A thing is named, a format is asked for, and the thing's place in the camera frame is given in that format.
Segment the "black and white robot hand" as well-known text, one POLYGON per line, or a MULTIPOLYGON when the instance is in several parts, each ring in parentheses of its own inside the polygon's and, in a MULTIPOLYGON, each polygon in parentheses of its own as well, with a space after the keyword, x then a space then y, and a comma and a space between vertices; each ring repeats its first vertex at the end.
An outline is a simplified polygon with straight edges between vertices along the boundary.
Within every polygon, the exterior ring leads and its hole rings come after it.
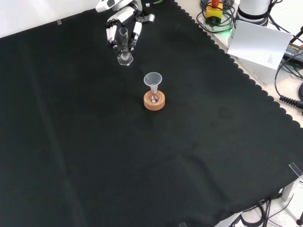
POLYGON ((135 9, 134 4, 126 6, 115 13, 106 23, 107 42, 116 53, 122 51, 119 29, 135 22, 133 32, 128 39, 129 50, 132 51, 137 44, 142 31, 143 13, 135 9))

